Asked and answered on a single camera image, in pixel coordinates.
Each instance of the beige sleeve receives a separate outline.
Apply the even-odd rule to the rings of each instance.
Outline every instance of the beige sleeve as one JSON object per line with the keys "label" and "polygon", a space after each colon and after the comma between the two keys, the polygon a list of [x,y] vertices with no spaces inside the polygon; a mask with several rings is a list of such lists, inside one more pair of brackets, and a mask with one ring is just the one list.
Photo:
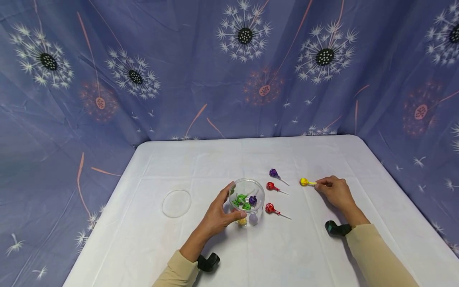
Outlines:
{"label": "beige sleeve", "polygon": [[346,238],[370,287],[419,287],[373,224],[358,225]]}
{"label": "beige sleeve", "polygon": [[152,287],[191,287],[197,275],[198,263],[188,261],[177,250]]}

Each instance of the yellow lollipop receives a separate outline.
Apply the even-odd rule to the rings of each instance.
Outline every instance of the yellow lollipop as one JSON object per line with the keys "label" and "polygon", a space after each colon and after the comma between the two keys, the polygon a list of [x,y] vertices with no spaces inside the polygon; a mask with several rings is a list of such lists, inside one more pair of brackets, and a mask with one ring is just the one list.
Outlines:
{"label": "yellow lollipop", "polygon": [[308,184],[310,184],[310,185],[316,185],[317,182],[308,181],[308,180],[305,179],[304,177],[303,177],[302,179],[300,179],[300,185],[301,185],[301,186],[307,186]]}

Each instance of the plastic container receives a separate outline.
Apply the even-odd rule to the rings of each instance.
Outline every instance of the plastic container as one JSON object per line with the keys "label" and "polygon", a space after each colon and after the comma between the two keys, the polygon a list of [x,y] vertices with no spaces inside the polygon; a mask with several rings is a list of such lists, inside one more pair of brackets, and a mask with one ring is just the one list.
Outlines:
{"label": "plastic container", "polygon": [[260,223],[263,215],[264,189],[256,181],[241,178],[234,182],[228,196],[231,210],[240,210],[247,213],[247,217],[238,220],[239,226],[255,226]]}

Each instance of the hand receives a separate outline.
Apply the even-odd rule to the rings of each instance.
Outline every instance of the hand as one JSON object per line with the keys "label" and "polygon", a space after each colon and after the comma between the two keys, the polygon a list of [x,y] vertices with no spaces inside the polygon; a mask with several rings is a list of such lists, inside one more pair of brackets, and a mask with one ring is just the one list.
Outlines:
{"label": "hand", "polygon": [[332,175],[316,182],[315,189],[325,194],[328,201],[343,213],[352,228],[370,223],[365,214],[355,204],[345,179],[339,179]]}
{"label": "hand", "polygon": [[210,204],[201,223],[198,225],[197,229],[209,238],[222,232],[232,222],[247,217],[247,214],[243,211],[234,211],[229,214],[223,211],[223,204],[228,199],[228,193],[233,184],[234,182],[230,182],[230,184],[220,191],[217,198]]}
{"label": "hand", "polygon": [[341,212],[357,207],[345,179],[332,175],[316,182],[315,190],[325,194],[328,201]]}
{"label": "hand", "polygon": [[231,182],[220,191],[217,198],[210,204],[201,223],[180,249],[180,253],[188,261],[196,262],[204,245],[211,237],[225,230],[231,222],[247,217],[243,211],[234,211],[230,214],[223,211],[223,204],[228,199],[228,193],[233,184],[234,182]]}

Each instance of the white tablecloth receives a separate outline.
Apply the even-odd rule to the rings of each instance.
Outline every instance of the white tablecloth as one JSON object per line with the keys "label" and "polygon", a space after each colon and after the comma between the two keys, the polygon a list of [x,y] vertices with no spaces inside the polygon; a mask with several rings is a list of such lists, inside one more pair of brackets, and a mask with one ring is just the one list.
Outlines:
{"label": "white tablecloth", "polygon": [[[276,168],[290,183],[268,175]],[[290,196],[266,191],[266,201],[292,217],[263,214],[256,227],[229,226],[204,255],[221,258],[200,287],[366,286],[345,240],[324,223],[336,210],[301,177],[346,178],[357,205],[423,287],[459,286],[459,260],[398,187],[373,153],[351,135],[147,142],[137,148],[65,287],[149,287],[232,180],[273,181]],[[190,191],[189,211],[168,218],[170,190]]]}

